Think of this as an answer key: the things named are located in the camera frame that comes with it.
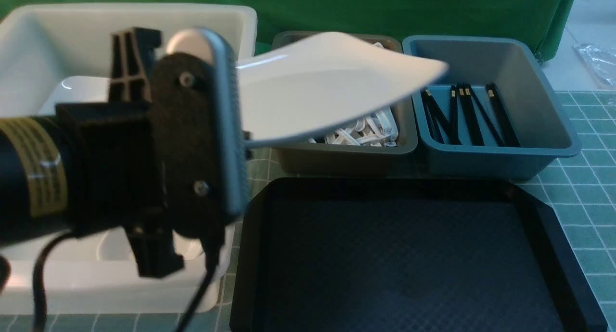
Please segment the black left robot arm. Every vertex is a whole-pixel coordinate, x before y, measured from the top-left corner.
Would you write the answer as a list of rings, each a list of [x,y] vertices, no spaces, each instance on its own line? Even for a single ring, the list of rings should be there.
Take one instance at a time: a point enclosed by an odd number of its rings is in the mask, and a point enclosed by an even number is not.
[[[231,217],[231,179],[223,165],[237,133],[225,116],[237,98],[234,56],[219,34],[194,31],[189,49],[154,58],[160,31],[113,35],[105,102],[67,103],[55,115],[1,120],[1,244],[55,233],[33,266],[42,299],[44,267],[60,243],[122,227],[141,277],[182,270],[173,235],[200,240],[203,292],[213,282]]]

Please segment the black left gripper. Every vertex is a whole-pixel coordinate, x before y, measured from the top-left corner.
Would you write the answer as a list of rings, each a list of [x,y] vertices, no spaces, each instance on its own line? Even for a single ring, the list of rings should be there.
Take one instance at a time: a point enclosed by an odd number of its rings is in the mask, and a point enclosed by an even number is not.
[[[160,31],[112,35],[106,102],[56,106],[80,174],[73,238],[122,227],[141,277],[183,269],[173,233],[198,239],[207,279],[219,264],[227,212],[214,132],[213,69],[185,53],[156,59]]]

